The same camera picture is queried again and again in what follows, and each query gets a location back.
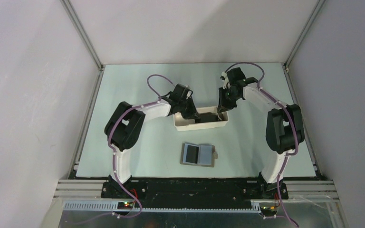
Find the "beige card holder wallet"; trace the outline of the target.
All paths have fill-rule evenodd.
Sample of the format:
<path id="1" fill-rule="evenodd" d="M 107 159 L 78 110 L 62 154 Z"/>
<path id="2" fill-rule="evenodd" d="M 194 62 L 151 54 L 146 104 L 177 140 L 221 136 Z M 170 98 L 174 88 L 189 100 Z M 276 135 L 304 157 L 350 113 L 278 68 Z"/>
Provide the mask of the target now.
<path id="1" fill-rule="evenodd" d="M 180 158 L 181 165 L 214 167 L 218 154 L 211 144 L 183 143 Z"/>

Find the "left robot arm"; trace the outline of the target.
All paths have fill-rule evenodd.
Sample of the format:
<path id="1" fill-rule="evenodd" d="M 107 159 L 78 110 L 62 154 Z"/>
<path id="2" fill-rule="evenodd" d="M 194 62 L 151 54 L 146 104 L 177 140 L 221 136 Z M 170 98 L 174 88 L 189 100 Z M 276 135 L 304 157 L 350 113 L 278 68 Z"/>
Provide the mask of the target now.
<path id="1" fill-rule="evenodd" d="M 177 84 L 173 91 L 146 104 L 119 103 L 105 126 L 107 145 L 113 150 L 111 178 L 115 180 L 113 192 L 120 198 L 129 196 L 131 184 L 131 149 L 137 143 L 143 124 L 160 117 L 180 113 L 183 119 L 196 120 L 200 115 L 195 107 L 193 91 Z"/>

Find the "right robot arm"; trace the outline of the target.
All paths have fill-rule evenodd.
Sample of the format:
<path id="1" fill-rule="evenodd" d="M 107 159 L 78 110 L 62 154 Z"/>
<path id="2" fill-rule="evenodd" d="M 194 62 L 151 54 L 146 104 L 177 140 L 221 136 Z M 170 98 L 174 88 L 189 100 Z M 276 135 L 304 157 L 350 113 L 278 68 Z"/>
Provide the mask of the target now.
<path id="1" fill-rule="evenodd" d="M 223 86 L 219 88 L 218 113 L 236 108 L 240 99 L 267 112 L 265 137 L 274 155 L 260 173 L 263 182 L 258 184 L 257 191 L 262 198 L 269 199 L 277 191 L 275 184 L 281 181 L 289 157 L 298 153 L 299 144 L 305 139 L 300 107 L 278 100 L 263 89 L 260 80 L 246 78 L 239 67 L 222 72 L 221 80 Z"/>

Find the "white plastic tray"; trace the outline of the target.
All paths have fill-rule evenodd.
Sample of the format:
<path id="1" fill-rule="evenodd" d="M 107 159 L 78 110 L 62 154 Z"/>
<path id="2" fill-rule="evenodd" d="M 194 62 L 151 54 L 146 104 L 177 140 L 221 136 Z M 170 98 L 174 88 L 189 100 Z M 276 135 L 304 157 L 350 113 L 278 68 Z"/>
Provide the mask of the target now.
<path id="1" fill-rule="evenodd" d="M 183 119 L 180 113 L 173 115 L 173 123 L 178 131 L 192 131 L 224 127 L 229 121 L 227 112 L 217 112 L 216 106 L 197 108 L 199 119 Z"/>

